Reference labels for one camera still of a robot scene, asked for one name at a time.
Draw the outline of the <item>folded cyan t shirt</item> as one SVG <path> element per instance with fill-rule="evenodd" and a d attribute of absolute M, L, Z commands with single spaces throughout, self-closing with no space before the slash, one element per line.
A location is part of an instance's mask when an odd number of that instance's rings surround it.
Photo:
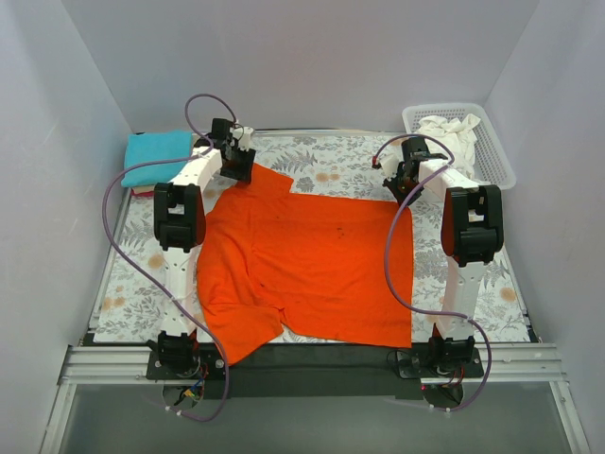
<path fill-rule="evenodd" d="M 124 159 L 124 168 L 147 162 L 164 161 L 190 156 L 190 131 L 145 132 L 131 134 Z M 186 162 L 144 166 L 128 172 L 121 185 L 127 188 L 167 183 L 186 165 Z"/>

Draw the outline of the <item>white plastic basket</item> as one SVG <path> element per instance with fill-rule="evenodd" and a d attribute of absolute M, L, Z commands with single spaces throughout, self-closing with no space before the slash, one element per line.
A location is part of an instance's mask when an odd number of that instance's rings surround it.
<path fill-rule="evenodd" d="M 497 184 L 501 190 L 511 189 L 516 184 L 516 177 L 510 166 L 491 119 L 478 104 L 468 102 L 424 104 L 405 107 L 402 118 L 406 132 L 415 132 L 420 127 L 420 120 L 429 115 L 437 115 L 447 120 L 463 120 L 468 114 L 480 119 L 474 127 L 477 138 L 475 143 L 475 175 L 485 182 Z"/>

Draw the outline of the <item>folded magenta t shirt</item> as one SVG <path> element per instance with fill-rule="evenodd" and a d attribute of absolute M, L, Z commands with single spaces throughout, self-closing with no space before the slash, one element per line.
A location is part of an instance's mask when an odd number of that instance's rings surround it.
<path fill-rule="evenodd" d="M 133 197 L 138 197 L 138 198 L 152 198 L 154 195 L 153 190 L 137 192 L 134 189 L 132 189 L 130 192 Z"/>

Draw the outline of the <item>white t shirt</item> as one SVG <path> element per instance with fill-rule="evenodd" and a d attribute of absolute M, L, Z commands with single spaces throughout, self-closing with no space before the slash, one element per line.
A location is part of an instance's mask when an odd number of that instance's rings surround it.
<path fill-rule="evenodd" d="M 462 120 L 448 120 L 443 116 L 429 115 L 420 120 L 416 133 L 433 137 L 446 145 L 455 156 L 453 167 L 465 177 L 476 181 L 475 127 L 480 123 L 481 119 L 472 113 Z"/>

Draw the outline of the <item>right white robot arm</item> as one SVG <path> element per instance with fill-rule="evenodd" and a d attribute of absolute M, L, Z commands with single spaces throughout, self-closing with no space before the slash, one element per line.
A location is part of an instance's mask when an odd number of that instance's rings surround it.
<path fill-rule="evenodd" d="M 404 212 L 423 190 L 443 203 L 441 248 L 448 274 L 444 303 L 435 317 L 431 337 L 397 353 L 395 364 L 403 378 L 423 376 L 482 376 L 475 333 L 480 282 L 504 244 L 501 190 L 479 184 L 454 168 L 455 156 L 447 147 L 433 153 L 433 138 L 418 133 L 401 134 L 403 157 L 390 161 L 378 155 L 372 166 L 386 176 L 383 181 Z"/>

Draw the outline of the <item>aluminium frame rail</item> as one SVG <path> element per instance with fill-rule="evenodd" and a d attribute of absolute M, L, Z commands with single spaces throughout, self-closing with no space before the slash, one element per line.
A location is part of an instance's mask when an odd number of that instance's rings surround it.
<path fill-rule="evenodd" d="M 74 384 L 133 384 L 144 379 L 151 351 L 145 346 L 70 347 L 60 380 Z M 563 382 L 567 373 L 551 343 L 496 343 L 492 382 Z"/>

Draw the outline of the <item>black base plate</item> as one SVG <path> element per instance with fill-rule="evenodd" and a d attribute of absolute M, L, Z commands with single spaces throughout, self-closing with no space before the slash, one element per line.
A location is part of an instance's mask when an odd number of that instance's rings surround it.
<path fill-rule="evenodd" d="M 243 397 L 393 396 L 419 399 L 421 381 L 455 383 L 484 375 L 473 354 L 465 364 L 431 360 L 428 346 L 394 349 L 343 343 L 268 343 L 235 365 L 225 367 L 217 348 L 200 345 L 149 349 L 146 378 L 185 385 L 194 382 L 207 399 Z"/>

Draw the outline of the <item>orange t shirt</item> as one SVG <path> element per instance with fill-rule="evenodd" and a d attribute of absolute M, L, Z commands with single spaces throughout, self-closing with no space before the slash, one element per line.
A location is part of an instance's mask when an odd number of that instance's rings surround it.
<path fill-rule="evenodd" d="M 412 342 L 412 216 L 393 201 L 296 194 L 256 166 L 206 217 L 198 295 L 236 363 L 285 330 L 407 348 Z"/>

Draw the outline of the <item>floral table mat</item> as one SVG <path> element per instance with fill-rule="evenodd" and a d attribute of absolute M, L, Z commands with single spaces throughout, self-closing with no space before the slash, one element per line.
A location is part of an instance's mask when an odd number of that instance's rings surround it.
<path fill-rule="evenodd" d="M 293 180 L 295 193 L 388 201 L 372 155 L 386 142 L 380 135 L 260 135 L 253 140 L 257 164 Z M 423 192 L 411 207 L 414 235 L 415 306 L 441 307 L 447 278 L 441 248 L 439 200 Z M 153 235 L 153 202 L 131 196 L 115 238 L 121 249 L 156 279 L 164 277 L 161 249 Z M 90 323 L 95 343 L 144 343 L 156 339 L 165 295 L 119 254 L 113 253 Z M 475 319 L 492 342 L 529 341 L 527 310 L 505 252 L 495 255 L 479 285 Z"/>

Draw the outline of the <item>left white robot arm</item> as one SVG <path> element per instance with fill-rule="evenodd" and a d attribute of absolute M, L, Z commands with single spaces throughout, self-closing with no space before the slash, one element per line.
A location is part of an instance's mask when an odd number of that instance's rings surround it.
<path fill-rule="evenodd" d="M 169 182 L 154 188 L 154 235 L 162 249 L 164 287 L 172 307 L 164 312 L 155 352 L 160 364 L 182 378 L 194 376 L 201 365 L 197 347 L 195 268 L 206 234 L 202 193 L 216 174 L 249 183 L 255 157 L 254 129 L 215 118 L 208 140 L 199 139 L 192 159 Z"/>

